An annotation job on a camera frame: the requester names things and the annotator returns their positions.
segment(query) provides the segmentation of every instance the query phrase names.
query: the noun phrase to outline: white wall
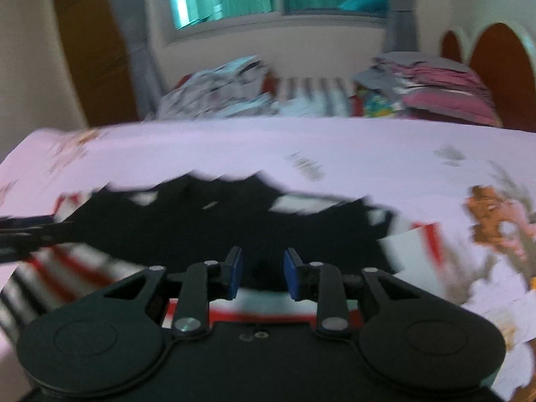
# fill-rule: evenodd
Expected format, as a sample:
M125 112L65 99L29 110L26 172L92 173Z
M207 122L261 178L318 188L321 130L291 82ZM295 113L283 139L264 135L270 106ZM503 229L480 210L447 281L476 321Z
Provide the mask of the white wall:
M495 22L518 24L536 38L536 0L452 0L452 26L462 29L465 39L464 54L471 55L471 47L482 31Z
M247 55L259 55L279 76L342 76L367 68L382 50L384 30L368 26L285 26L228 32L166 45L157 13L148 0L153 52L171 88L183 75ZM425 52L437 53L451 22L451 0L418 0L419 37Z
M0 0L0 160L39 127L83 126L53 0Z

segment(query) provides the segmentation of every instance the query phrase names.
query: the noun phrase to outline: stack of folded clothes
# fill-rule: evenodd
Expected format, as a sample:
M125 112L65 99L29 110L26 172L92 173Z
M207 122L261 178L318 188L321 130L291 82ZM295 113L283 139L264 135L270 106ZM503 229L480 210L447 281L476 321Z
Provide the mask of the stack of folded clothes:
M468 66L419 52L392 52L353 77L361 116L501 127L490 90Z

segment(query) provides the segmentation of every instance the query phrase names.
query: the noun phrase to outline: bed sheet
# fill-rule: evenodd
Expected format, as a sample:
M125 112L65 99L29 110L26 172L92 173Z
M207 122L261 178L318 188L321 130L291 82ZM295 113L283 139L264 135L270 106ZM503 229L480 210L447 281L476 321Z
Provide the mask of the bed sheet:
M536 134L399 120L247 118L40 130L0 165L0 215L45 215L60 193L108 183L144 188L191 170L230 178L263 170L289 192L370 195L405 218L440 223L449 298L468 301L504 330L509 353L494 388L505 399L529 401L536 387L535 148ZM0 286L13 269L0 267ZM496 307L487 299L494 296L508 300ZM12 356L2 341L0 355ZM0 370L2 401L11 402L19 389L5 385Z

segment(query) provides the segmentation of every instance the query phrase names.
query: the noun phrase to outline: window sill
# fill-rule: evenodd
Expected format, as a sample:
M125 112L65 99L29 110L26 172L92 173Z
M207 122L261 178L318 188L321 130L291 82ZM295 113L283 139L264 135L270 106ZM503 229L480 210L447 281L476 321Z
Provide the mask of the window sill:
M362 26L383 29L386 18L368 14L295 14L281 15L277 12L260 15L247 15L236 18L219 19L183 29L173 29L166 35L167 45L178 41L187 41L207 37L220 36L225 33L250 31L273 27L288 26Z

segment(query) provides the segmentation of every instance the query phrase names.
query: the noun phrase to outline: bed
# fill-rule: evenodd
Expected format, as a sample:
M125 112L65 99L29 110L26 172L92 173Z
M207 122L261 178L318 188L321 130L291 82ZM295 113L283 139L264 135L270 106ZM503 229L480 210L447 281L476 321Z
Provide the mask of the bed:
M533 72L516 72L518 83L505 90L501 61L492 66L485 58L504 40L517 44L514 39L502 26L490 28L476 45L471 66L498 98L503 122L533 131L536 104L508 106L519 104L519 95L524 101L535 98ZM456 33L447 33L443 55L462 59L459 42ZM526 69L526 52L516 56ZM520 239L520 231L536 235L535 147L536 135L530 132L336 117L142 123L81 134L39 130L0 165L0 215L46 215L54 211L60 194L88 192L108 183L146 188L191 170L237 179L263 170L289 192L349 200L369 195L375 204L397 210L406 225L392 234L406 234L403 243L385 246L403 254L407 238L413 237L406 253L414 254L419 243L424 258L433 257L432 272L413 268L409 279L465 303L503 331L509 353L494 389L507 400L531 402L536 396L536 249L532 241ZM402 259L406 267L401 271L412 261ZM14 268L0 267L0 286ZM253 311L247 306L253 293L244 294L246 300L219 303L214 310L232 315ZM490 297L500 299L500 306ZM314 305L295 306L285 296L256 301L265 304L257 314L267 318L307 318L315 312ZM29 386L3 338L0 358L2 402L14 402Z

